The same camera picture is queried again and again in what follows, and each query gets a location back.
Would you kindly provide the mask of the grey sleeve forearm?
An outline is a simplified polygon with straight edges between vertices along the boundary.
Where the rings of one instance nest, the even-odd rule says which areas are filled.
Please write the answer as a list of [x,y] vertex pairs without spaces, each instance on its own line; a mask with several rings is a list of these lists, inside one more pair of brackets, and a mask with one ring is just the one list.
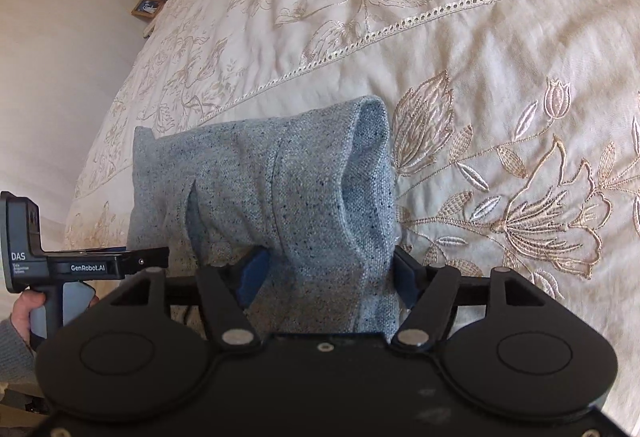
[[41,400],[34,354],[10,319],[1,322],[1,427],[20,427],[30,401]]

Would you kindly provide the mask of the person's left hand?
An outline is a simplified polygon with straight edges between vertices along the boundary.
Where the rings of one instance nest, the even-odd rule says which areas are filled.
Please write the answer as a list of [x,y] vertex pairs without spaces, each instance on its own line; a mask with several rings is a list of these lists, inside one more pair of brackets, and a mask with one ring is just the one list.
[[46,302],[46,295],[40,292],[27,290],[21,293],[15,301],[10,316],[11,323],[23,339],[27,339],[30,329],[30,314],[42,307]]

